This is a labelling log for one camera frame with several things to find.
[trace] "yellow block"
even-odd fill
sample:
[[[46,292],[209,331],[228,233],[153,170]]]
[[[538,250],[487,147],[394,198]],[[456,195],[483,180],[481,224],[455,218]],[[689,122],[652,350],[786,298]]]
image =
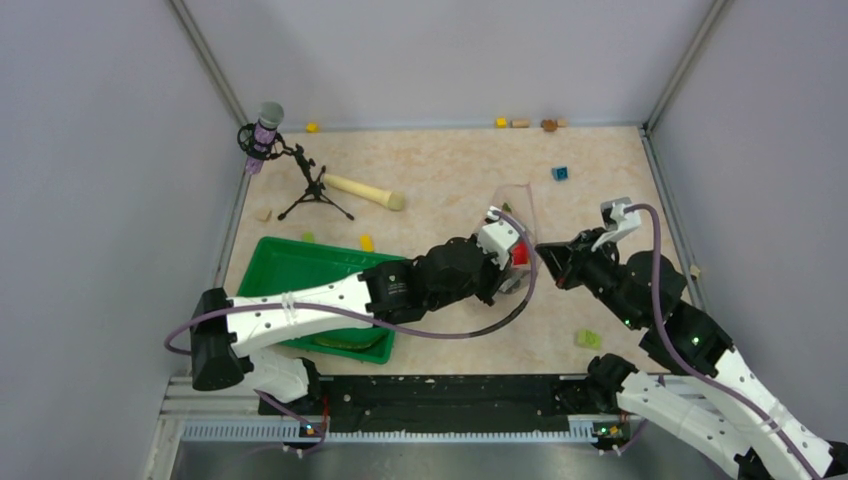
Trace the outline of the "yellow block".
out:
[[[374,242],[371,241],[370,235],[363,235],[359,237],[359,244],[362,246],[363,252],[373,252],[374,251]]]

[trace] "marbled surface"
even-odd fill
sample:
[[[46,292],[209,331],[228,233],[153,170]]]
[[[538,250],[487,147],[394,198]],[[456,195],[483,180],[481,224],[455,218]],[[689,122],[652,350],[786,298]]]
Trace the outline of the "marbled surface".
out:
[[[629,196],[660,206],[635,127],[421,130],[289,134],[308,157],[329,173],[406,194],[402,212],[391,212],[359,197],[328,188],[327,194],[356,216],[351,222],[333,207],[300,205],[282,222],[276,216],[303,193],[306,182],[294,160],[267,163],[253,177],[239,224],[225,287],[234,294],[264,236],[299,240],[305,231],[317,243],[359,249],[369,234],[378,252],[414,257],[453,236],[469,235],[495,189],[530,183],[541,241],[570,240],[602,225],[601,202]],[[555,182],[551,168],[565,165],[569,179]],[[254,214],[271,208],[267,223]],[[650,219],[619,246],[623,258],[651,247]],[[664,251],[676,261],[663,224]],[[475,299],[428,314],[408,326],[439,332],[476,330],[500,319],[519,299],[488,308]],[[575,333],[589,328],[603,337],[601,351],[575,346]],[[585,289],[558,291],[542,267],[536,294],[525,312],[506,328],[470,340],[429,340],[398,335],[385,365],[293,351],[312,359],[323,374],[507,374],[582,373],[595,356],[617,353],[637,367],[661,369],[638,347],[630,332]]]

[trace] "green tray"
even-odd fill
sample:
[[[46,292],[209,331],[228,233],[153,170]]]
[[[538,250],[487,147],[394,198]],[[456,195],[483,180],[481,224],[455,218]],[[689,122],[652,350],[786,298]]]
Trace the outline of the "green tray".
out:
[[[256,245],[238,295],[261,297],[317,287],[399,258],[402,257],[265,237]],[[328,346],[340,342],[351,347],[370,346],[357,350]],[[389,361],[394,342],[395,332],[385,328],[345,328],[296,338],[283,345],[384,364]]]

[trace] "gray floor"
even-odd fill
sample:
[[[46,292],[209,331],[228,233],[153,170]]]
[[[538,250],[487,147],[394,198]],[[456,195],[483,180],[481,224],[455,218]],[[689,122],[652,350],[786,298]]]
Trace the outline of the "gray floor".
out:
[[[716,476],[693,449],[652,426],[621,458],[599,458],[588,446],[546,444],[347,444],[328,445],[304,460],[278,450],[243,456],[256,447],[184,443],[172,480],[726,478]]]

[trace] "white wall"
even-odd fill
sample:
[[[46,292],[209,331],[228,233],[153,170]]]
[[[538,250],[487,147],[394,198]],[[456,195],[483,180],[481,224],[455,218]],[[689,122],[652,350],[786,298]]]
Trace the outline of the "white wall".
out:
[[[235,125],[164,1],[7,0],[0,45],[0,478],[137,478]]]
[[[286,129],[641,123],[710,0],[188,0],[244,107]]]
[[[848,2],[735,2],[656,134],[711,313],[848,440]]]

